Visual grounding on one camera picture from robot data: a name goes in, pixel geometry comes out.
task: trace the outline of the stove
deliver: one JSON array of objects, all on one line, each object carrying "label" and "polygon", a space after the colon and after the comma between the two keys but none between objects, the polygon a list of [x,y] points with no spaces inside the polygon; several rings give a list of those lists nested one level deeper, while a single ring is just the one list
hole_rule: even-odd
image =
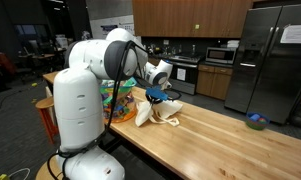
[{"label": "stove", "polygon": [[198,64],[199,61],[204,56],[200,56],[198,54],[192,54],[192,53],[179,53],[173,56],[164,56],[162,57],[165,60],[171,60],[175,62],[183,62],[183,63],[189,63],[189,64]]},{"label": "stove", "polygon": [[194,95],[198,79],[198,65],[203,58],[204,56],[191,53],[161,57],[165,62],[173,65],[169,78],[172,89]]}]

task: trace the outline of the backsplash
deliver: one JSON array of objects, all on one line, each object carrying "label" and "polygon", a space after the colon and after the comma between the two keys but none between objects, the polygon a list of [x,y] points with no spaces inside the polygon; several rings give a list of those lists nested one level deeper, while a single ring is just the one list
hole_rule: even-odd
[{"label": "backsplash", "polygon": [[220,44],[226,44],[228,40],[233,39],[220,39],[220,38],[164,38],[164,37],[142,37],[142,44],[146,47],[150,47],[154,44],[156,47],[164,48],[164,40],[169,40],[168,53],[172,53],[172,49],[175,48],[176,52],[179,52],[180,45],[182,46],[182,52],[192,52],[192,45],[195,45],[195,52],[205,55],[207,47],[218,47]]}]

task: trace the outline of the upper cabinet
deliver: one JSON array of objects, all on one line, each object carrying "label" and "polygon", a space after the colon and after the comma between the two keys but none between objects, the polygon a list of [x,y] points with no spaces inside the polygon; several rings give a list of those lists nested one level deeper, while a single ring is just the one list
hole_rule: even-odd
[{"label": "upper cabinet", "polygon": [[135,34],[158,37],[241,36],[251,0],[133,0]]}]

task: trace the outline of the microwave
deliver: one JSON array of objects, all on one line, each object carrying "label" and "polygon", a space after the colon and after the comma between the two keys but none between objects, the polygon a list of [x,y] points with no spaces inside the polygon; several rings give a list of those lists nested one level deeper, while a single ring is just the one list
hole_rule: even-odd
[{"label": "microwave", "polygon": [[237,48],[217,48],[208,47],[206,53],[206,62],[233,64]]}]

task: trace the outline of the drawer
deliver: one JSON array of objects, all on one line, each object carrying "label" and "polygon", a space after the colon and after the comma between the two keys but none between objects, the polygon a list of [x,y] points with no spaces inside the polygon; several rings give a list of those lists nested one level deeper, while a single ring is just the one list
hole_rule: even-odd
[{"label": "drawer", "polygon": [[232,69],[216,67],[214,72],[219,73],[219,74],[231,75],[232,74]]},{"label": "drawer", "polygon": [[213,66],[199,65],[199,71],[214,72]]}]

